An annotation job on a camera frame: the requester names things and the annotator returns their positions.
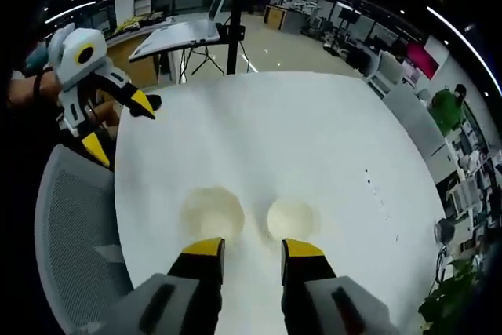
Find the person's left hand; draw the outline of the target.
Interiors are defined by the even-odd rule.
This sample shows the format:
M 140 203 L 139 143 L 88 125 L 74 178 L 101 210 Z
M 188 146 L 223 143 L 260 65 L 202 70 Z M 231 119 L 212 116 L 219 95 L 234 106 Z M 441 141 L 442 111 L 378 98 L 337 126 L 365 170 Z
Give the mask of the person's left hand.
M 62 86 L 53 71 L 47 71 L 40 84 L 40 94 L 55 105 L 59 104 L 59 94 Z

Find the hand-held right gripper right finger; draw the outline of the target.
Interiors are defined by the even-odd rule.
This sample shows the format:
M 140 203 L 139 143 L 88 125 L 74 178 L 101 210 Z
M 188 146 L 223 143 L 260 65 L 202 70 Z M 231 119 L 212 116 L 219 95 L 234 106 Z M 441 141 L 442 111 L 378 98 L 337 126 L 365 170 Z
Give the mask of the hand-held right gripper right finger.
M 282 314 L 289 334 L 396 334 L 387 305 L 335 274 L 309 242 L 282 240 Z

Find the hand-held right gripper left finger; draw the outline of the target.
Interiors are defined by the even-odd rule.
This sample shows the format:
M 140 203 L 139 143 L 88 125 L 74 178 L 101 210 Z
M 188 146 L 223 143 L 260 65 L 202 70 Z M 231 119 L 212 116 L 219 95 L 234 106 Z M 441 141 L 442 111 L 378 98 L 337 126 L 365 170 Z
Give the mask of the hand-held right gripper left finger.
M 94 334 L 214 334 L 222 308 L 225 239 L 185 247 L 169 271 L 156 273 L 111 305 Z

